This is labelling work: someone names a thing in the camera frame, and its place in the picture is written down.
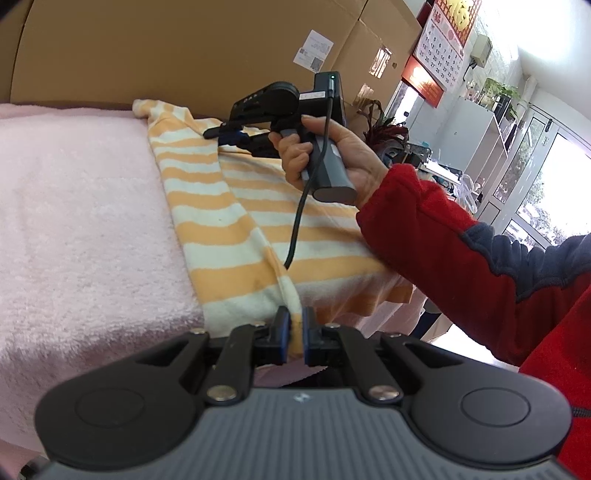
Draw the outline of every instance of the metal screw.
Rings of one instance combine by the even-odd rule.
[[[215,401],[234,400],[238,392],[230,385],[215,385],[207,389],[207,396]]]
[[[390,385],[376,385],[369,389],[369,395],[378,401],[393,400],[400,392]]]

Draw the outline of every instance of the ceiling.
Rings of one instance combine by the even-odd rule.
[[[524,76],[591,119],[591,2],[505,0]]]

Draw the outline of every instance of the window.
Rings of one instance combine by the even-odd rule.
[[[517,215],[552,245],[590,233],[589,178],[591,158],[578,145],[556,135]]]
[[[538,140],[542,136],[545,124],[538,119],[532,119],[525,136],[519,145],[519,149],[515,153],[515,157],[511,161],[511,165],[507,169],[507,172],[503,176],[501,183],[495,191],[495,198],[505,203],[513,192],[515,185],[521,177],[521,174],[527,166],[531,154],[534,151]]]
[[[509,238],[511,238],[512,242],[517,240],[519,243],[524,244],[527,247],[528,251],[534,247],[540,247],[543,249],[543,247],[538,242],[536,242],[530,234],[523,230],[513,220],[509,223],[509,225],[503,232],[503,235],[506,235]]]

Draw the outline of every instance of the plastic bag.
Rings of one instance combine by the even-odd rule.
[[[467,212],[474,215],[478,211],[472,192],[474,191],[474,182],[470,175],[462,175],[459,185],[453,186],[453,195],[457,203]]]

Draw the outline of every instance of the glass door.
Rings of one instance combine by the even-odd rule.
[[[591,150],[543,116],[530,113],[526,125],[479,219],[496,233],[545,249],[591,232]]]

